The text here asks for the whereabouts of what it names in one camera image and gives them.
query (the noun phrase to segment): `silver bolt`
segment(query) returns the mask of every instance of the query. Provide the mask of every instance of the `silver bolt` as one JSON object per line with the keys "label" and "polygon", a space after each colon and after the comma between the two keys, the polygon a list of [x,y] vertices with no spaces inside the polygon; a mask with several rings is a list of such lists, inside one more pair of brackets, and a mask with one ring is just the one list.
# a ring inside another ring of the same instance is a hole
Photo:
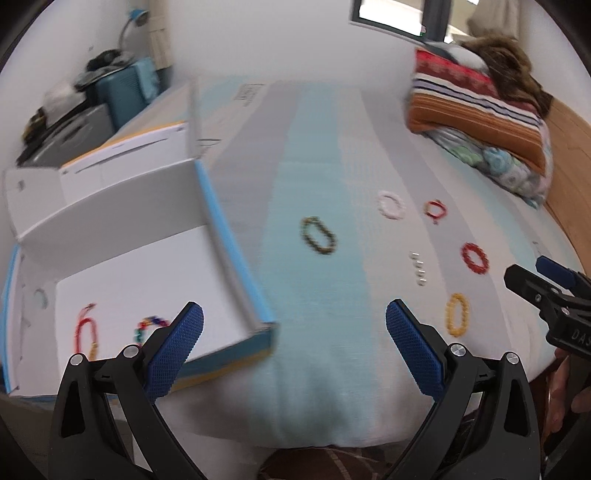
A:
{"label": "silver bolt", "polygon": [[125,347],[125,350],[123,350],[123,356],[125,358],[133,358],[138,354],[138,352],[139,348],[137,345],[128,345]]}
{"label": "silver bolt", "polygon": [[82,360],[84,360],[84,357],[77,353],[75,355],[72,355],[72,358],[70,358],[70,363],[74,366],[76,365],[80,365],[82,363]]}
{"label": "silver bolt", "polygon": [[466,355],[466,348],[463,345],[460,345],[459,343],[454,343],[452,345],[452,347],[450,348],[450,350],[452,351],[452,353],[455,356],[464,356],[464,355]]}
{"label": "silver bolt", "polygon": [[516,354],[516,353],[509,352],[509,353],[507,354],[507,361],[508,361],[510,364],[517,365],[517,364],[519,363],[519,357],[517,356],[517,354]]}

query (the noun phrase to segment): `cardboard box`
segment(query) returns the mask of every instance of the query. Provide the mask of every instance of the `cardboard box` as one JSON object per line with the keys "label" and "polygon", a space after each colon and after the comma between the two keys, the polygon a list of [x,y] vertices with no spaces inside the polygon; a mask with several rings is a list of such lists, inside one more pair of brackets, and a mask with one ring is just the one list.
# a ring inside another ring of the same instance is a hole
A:
{"label": "cardboard box", "polygon": [[[203,333],[176,388],[270,352],[272,313],[205,169],[182,158],[183,128],[121,140],[60,170],[7,172],[18,244],[2,297],[0,340],[11,395],[57,394],[76,353],[78,314],[89,303],[96,303],[88,316],[97,327],[97,359],[134,343],[143,317],[173,320],[188,301],[200,304]],[[80,340],[88,355],[89,325]]]}

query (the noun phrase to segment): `bed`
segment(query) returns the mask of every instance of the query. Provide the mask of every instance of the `bed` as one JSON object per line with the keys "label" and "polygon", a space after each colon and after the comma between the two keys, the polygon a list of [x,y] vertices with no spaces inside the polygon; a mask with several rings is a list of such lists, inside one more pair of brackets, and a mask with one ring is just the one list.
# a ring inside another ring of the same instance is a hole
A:
{"label": "bed", "polygon": [[[186,93],[170,90],[118,135],[185,118]],[[272,357],[161,399],[173,430],[271,447],[409,439],[431,400],[387,334],[384,311],[394,298],[475,355],[518,353],[530,379],[550,365],[544,323],[505,288],[503,274],[513,263],[533,270],[539,255],[581,271],[572,244],[545,208],[412,134],[399,99],[202,76],[199,117],[202,160],[280,331]],[[384,190],[404,202],[403,219],[380,213]],[[447,209],[437,224],[424,213],[429,201]],[[335,236],[331,254],[304,241],[309,217]],[[466,243],[487,256],[486,274],[465,264]],[[470,306],[458,338],[446,327],[454,293]]]}

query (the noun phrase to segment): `stack of bedding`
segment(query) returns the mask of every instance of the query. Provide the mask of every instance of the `stack of bedding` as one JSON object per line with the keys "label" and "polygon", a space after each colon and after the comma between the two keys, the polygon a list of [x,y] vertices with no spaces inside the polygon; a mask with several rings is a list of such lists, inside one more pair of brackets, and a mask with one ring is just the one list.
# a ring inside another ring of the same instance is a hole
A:
{"label": "stack of bedding", "polygon": [[512,40],[489,37],[466,46],[474,51],[445,44],[417,49],[408,127],[538,208],[553,173],[543,120],[551,96],[531,78],[529,60]]}

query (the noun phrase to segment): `blue lamp shade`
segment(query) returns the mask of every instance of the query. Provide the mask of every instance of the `blue lamp shade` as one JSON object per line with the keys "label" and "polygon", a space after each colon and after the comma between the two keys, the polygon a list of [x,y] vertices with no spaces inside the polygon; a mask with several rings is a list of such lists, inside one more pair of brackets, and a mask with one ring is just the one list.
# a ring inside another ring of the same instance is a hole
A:
{"label": "blue lamp shade", "polygon": [[129,19],[138,27],[145,25],[150,17],[150,12],[142,8],[135,8],[129,13]]}

